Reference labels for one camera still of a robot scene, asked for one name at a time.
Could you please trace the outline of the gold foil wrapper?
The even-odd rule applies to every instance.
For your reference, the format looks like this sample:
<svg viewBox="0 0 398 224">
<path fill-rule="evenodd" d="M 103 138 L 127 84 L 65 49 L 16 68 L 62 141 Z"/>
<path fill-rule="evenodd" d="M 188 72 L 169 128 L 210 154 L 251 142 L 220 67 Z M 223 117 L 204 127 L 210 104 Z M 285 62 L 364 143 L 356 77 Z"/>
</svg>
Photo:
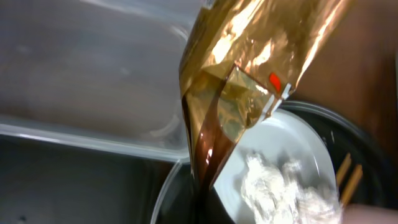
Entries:
<svg viewBox="0 0 398 224">
<path fill-rule="evenodd" d="M 208 195 L 244 132 L 297 88 L 349 0 L 212 0 L 179 65 L 190 161 Z"/>
</svg>

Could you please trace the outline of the white tissue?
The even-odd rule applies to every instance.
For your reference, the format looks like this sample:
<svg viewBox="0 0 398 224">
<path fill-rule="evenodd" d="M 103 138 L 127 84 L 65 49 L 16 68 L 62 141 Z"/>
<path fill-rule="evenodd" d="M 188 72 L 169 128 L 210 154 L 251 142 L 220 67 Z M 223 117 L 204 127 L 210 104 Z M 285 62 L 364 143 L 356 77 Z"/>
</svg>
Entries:
<svg viewBox="0 0 398 224">
<path fill-rule="evenodd" d="M 304 161 L 289 159 L 278 167 L 252 152 L 246 156 L 246 165 L 240 192 L 256 223 L 342 223 L 338 192 L 322 177 L 313 176 L 306 184 Z"/>
</svg>

